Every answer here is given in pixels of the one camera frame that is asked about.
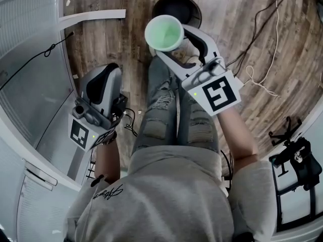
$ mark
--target black bowl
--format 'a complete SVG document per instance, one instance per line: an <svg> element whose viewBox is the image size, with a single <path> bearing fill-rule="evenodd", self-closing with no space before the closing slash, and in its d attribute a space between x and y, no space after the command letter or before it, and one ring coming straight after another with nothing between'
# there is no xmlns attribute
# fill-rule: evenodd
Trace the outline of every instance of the black bowl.
<svg viewBox="0 0 323 242"><path fill-rule="evenodd" d="M193 0L158 0L152 9L152 17L165 14L195 28L202 24L202 12Z"/></svg>

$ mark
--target gray t-shirt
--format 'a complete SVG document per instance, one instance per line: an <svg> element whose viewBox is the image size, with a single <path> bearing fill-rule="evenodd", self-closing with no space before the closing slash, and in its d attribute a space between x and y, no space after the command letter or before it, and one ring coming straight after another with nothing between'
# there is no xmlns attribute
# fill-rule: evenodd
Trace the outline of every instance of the gray t-shirt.
<svg viewBox="0 0 323 242"><path fill-rule="evenodd" d="M131 158L129 175L87 182L65 223L70 241L269 241L276 223L271 164L253 163L220 189L221 158L202 148L156 146Z"/></svg>

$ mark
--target wooden floor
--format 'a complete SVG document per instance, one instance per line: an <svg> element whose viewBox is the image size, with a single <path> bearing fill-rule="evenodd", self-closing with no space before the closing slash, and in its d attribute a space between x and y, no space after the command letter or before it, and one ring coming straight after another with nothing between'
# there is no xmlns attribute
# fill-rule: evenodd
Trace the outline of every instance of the wooden floor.
<svg viewBox="0 0 323 242"><path fill-rule="evenodd" d="M128 107L137 114L135 129L139 130L146 109L147 68L151 60L144 40L144 29L158 0L64 0L64 14L106 9L126 9L123 20L98 20L80 23L66 30L75 31L67 41L73 74L79 77L96 66L118 63L123 71L123 93L129 98ZM201 30L217 42L226 62L243 51L252 37L255 13L272 0L194 0L200 6ZM240 90L242 102L237 107L256 137L260 156L272 149L269 131L282 130L286 116L306 118L322 96L317 82L323 70L323 28L315 0L284 0L279 7L279 46L273 68L264 82L279 94L268 95L263 89L248 83ZM263 12L259 23L273 11ZM254 78L264 78L275 49L276 15L269 21L259 39L249 51L239 78L246 82L247 65L254 67ZM235 72L235 65L230 68ZM220 128L220 145L227 151ZM121 164L127 167L134 142L132 133L118 127Z"/></svg>

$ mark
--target ripped jeans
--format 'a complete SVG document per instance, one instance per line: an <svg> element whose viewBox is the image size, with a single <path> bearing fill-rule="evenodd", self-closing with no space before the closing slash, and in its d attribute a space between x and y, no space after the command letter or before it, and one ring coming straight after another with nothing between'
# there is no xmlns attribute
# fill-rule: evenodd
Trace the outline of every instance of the ripped jeans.
<svg viewBox="0 0 323 242"><path fill-rule="evenodd" d="M180 96L178 132L175 98L177 87ZM132 154L139 149L159 145L194 146L219 153L218 134L212 117L181 84L177 85L175 75L155 56L148 71L147 111Z"/></svg>

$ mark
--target person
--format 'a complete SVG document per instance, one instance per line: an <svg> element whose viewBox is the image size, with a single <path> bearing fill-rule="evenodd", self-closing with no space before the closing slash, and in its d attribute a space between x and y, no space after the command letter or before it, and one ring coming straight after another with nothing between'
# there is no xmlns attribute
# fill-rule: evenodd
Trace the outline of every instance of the person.
<svg viewBox="0 0 323 242"><path fill-rule="evenodd" d="M149 66L147 98L128 175L120 179L116 141L99 145L98 179L84 184L71 206L65 241L270 241L277 215L271 164L258 160L237 111L217 115L234 159L227 197L214 121L158 57Z"/></svg>

